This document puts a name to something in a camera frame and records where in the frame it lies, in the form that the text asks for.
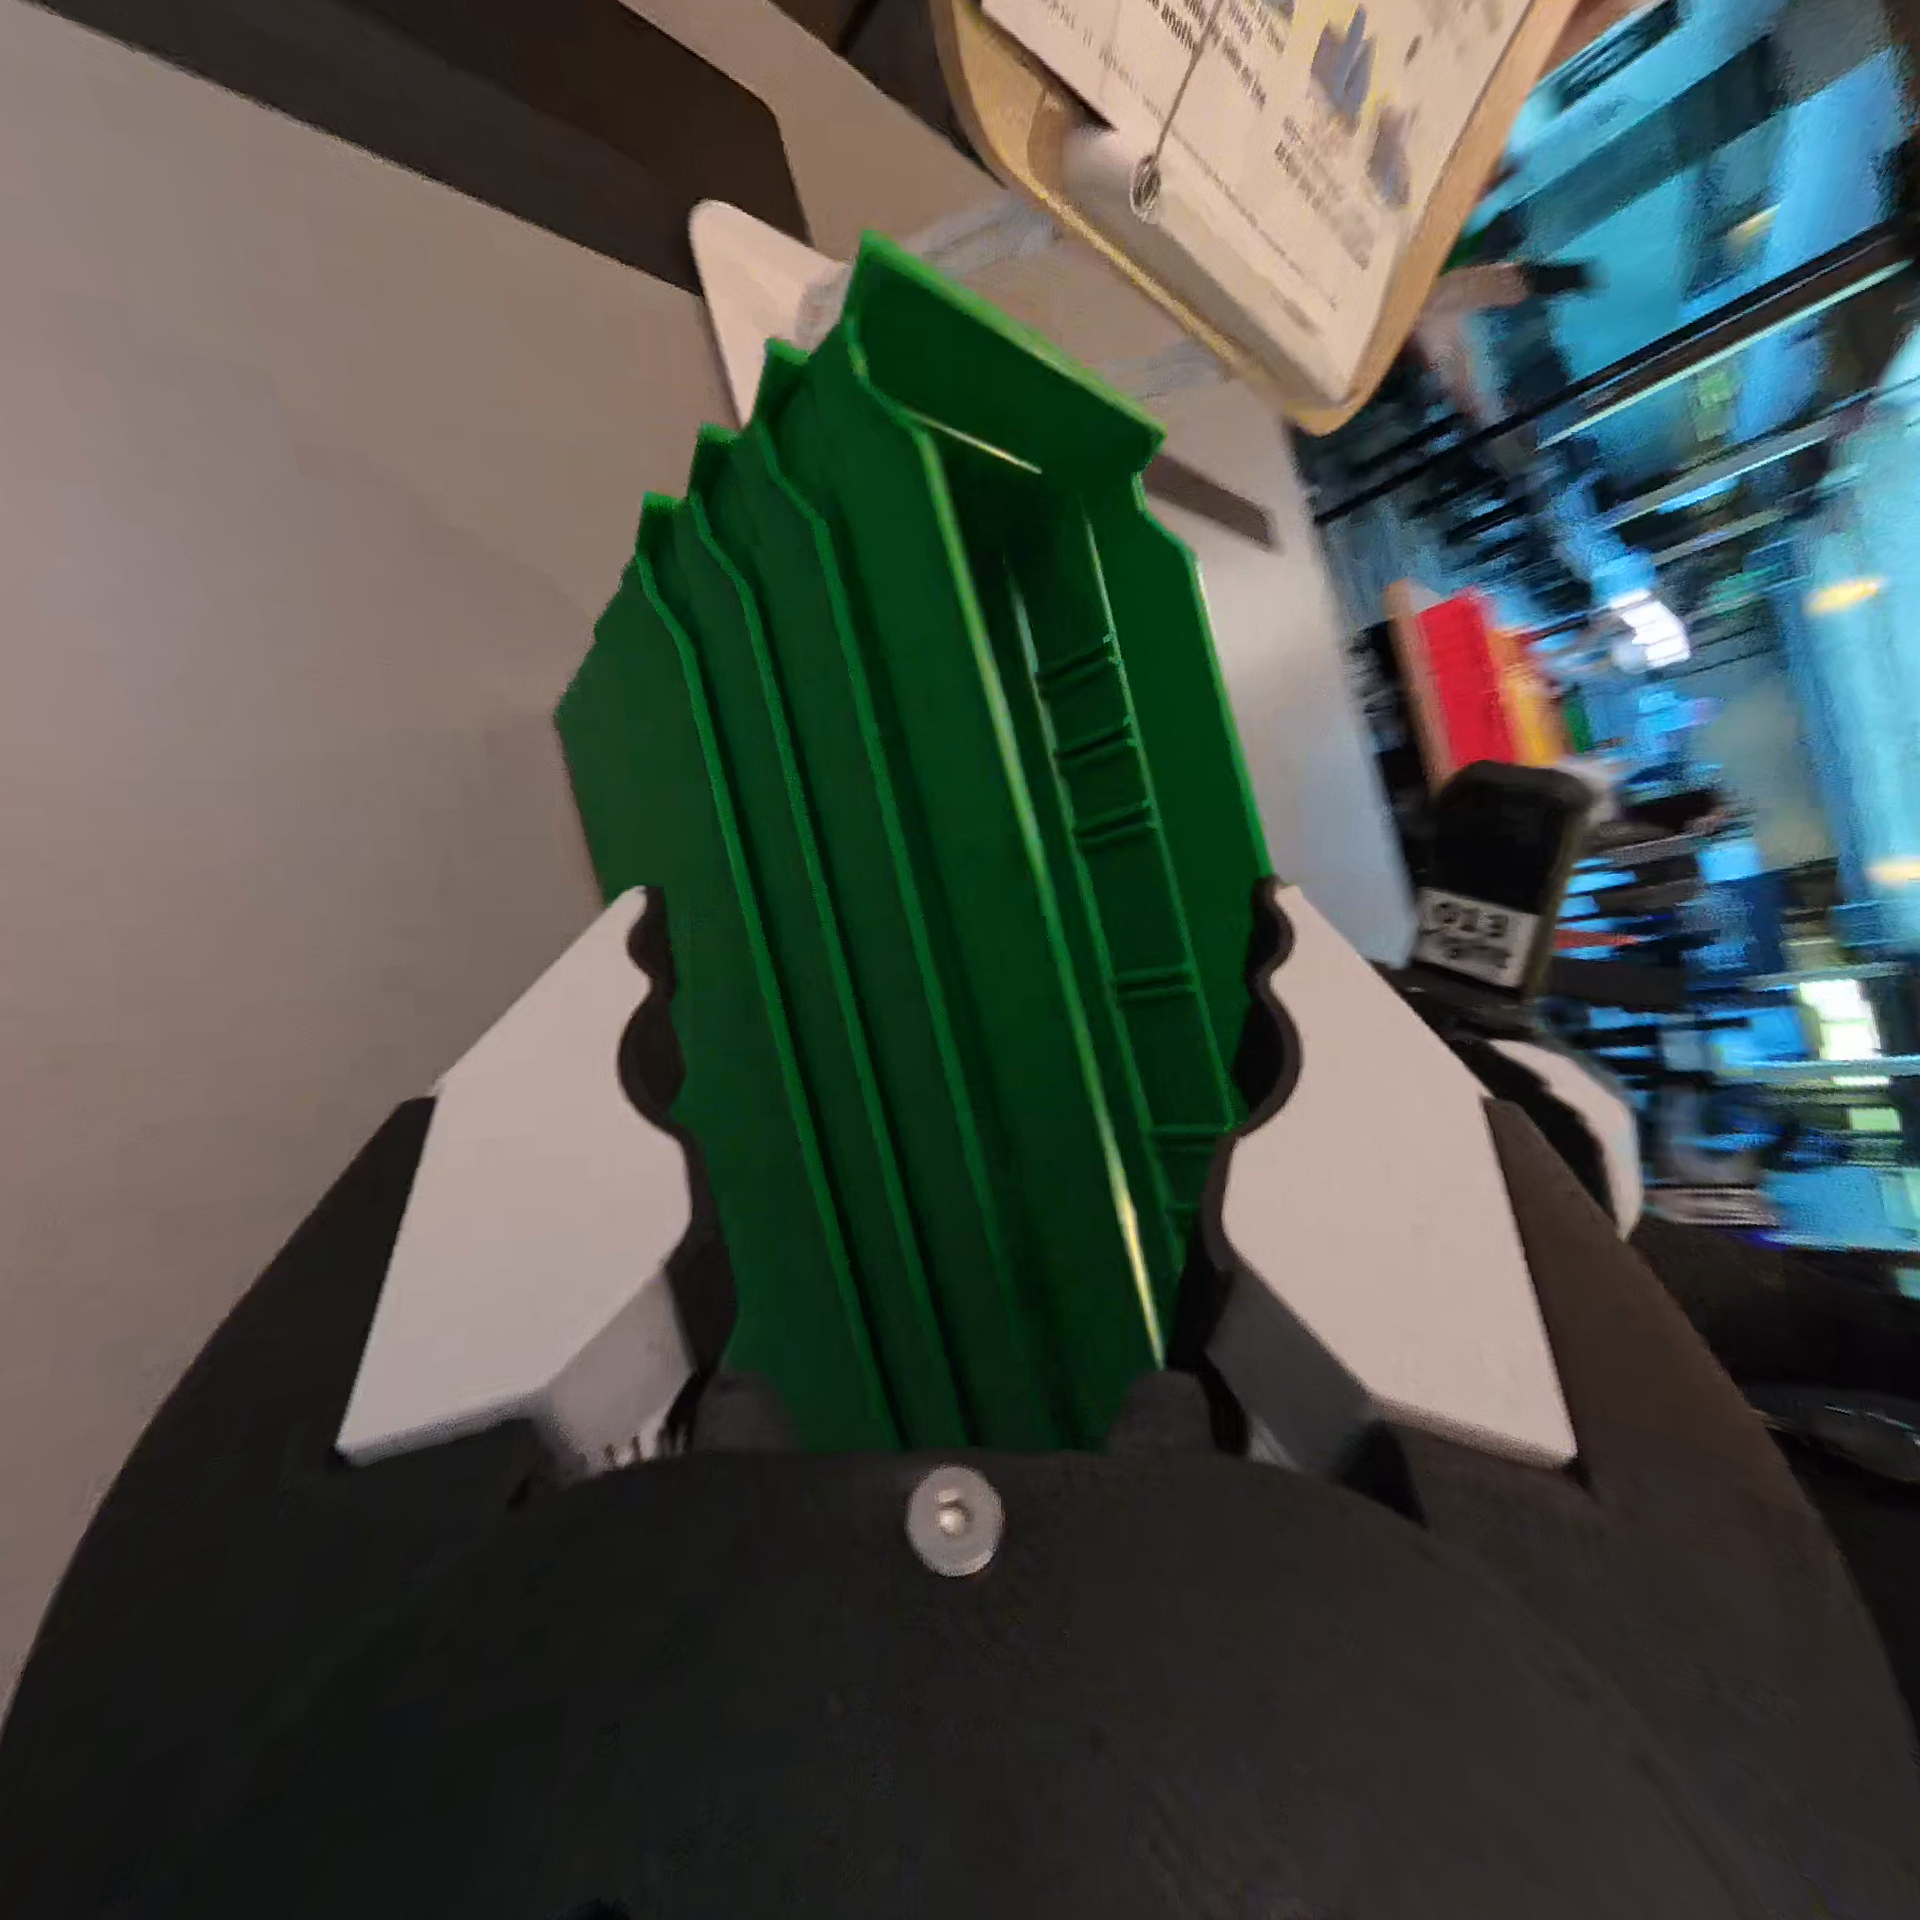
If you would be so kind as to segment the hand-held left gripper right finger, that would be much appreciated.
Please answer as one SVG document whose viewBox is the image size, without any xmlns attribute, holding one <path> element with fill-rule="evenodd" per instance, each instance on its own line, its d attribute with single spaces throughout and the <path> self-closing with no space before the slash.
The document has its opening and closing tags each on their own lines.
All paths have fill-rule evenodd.
<svg viewBox="0 0 1920 1920">
<path fill-rule="evenodd" d="M 1335 1480 L 1386 1426 L 1536 1470 L 1578 1438 L 1476 1078 L 1283 881 L 1252 893 L 1235 1070 L 1169 1358 L 1231 1453 Z"/>
</svg>

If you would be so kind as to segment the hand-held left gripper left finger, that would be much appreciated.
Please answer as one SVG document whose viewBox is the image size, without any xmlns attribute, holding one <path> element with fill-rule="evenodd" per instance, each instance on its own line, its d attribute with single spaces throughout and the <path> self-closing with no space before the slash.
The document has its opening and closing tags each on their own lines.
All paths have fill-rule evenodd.
<svg viewBox="0 0 1920 1920">
<path fill-rule="evenodd" d="M 529 1425 L 568 1470 L 681 1447 L 723 1354 L 723 1235 L 675 1126 L 664 904 L 618 896 L 439 1082 L 337 1449 Z"/>
</svg>

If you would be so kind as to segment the green plastic bin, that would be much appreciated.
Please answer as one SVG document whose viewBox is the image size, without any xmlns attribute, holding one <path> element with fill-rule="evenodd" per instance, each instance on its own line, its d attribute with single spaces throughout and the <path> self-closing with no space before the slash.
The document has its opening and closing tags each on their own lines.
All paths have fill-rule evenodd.
<svg viewBox="0 0 1920 1920">
<path fill-rule="evenodd" d="M 767 350 L 738 459 L 761 623 L 888 1145 L 920 1237 L 929 1318 L 944 1339 L 967 1434 L 986 1449 L 1043 1453 L 1064 1437 L 1058 1411 L 1030 1351 L 992 1155 L 954 1039 L 841 561 L 778 443 L 779 415 L 804 390 L 803 366 L 799 349 Z"/>
<path fill-rule="evenodd" d="M 883 1398 L 912 1449 L 963 1449 L 971 1442 L 970 1413 L 934 1312 L 921 1230 L 880 1103 L 761 603 L 706 505 L 708 482 L 730 477 L 734 447 L 734 429 L 700 430 L 675 559 Z"/>
<path fill-rule="evenodd" d="M 575 682 L 559 731 L 595 875 L 665 918 L 671 1025 L 684 1072 L 667 1113 L 702 1150 L 728 1242 L 737 1318 L 726 1362 L 768 1376 L 800 1441 L 894 1449 L 896 1413 L 874 1354 L 858 1265 L 814 1127 L 759 890 L 737 821 L 704 665 L 644 538 Z"/>
</svg>

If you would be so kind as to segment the stack of green plastic bins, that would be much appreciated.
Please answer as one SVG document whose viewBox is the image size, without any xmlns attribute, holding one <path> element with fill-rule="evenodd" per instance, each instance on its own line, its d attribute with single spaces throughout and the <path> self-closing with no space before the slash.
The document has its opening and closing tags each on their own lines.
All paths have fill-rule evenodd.
<svg viewBox="0 0 1920 1920">
<path fill-rule="evenodd" d="M 1264 834 L 1159 425 L 868 233 L 812 354 L 858 586 L 1035 1261 L 1092 1446 L 1163 1361 L 1233 1082 Z"/>
</svg>

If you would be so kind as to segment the tan board with printed sheet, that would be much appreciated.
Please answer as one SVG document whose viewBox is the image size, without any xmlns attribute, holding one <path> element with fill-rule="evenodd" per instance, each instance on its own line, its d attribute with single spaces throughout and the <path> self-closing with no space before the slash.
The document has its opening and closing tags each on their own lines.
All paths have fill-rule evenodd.
<svg viewBox="0 0 1920 1920">
<path fill-rule="evenodd" d="M 980 163 L 1315 438 L 1404 350 L 1574 11 L 929 6 Z"/>
</svg>

